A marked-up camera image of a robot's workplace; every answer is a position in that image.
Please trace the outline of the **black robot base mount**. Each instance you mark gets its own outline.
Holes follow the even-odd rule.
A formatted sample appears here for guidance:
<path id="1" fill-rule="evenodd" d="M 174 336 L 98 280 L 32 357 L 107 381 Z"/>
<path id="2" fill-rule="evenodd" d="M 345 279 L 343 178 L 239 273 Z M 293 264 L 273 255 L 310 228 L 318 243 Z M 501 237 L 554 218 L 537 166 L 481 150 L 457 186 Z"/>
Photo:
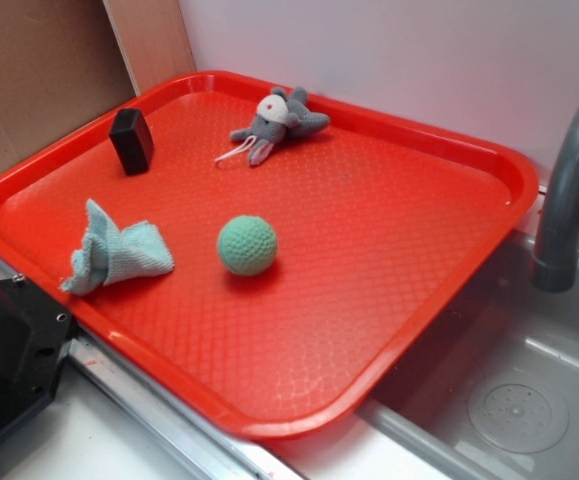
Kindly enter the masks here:
<path id="1" fill-rule="evenodd" d="M 55 398 L 75 320 L 32 280 L 0 280 L 0 441 Z"/>

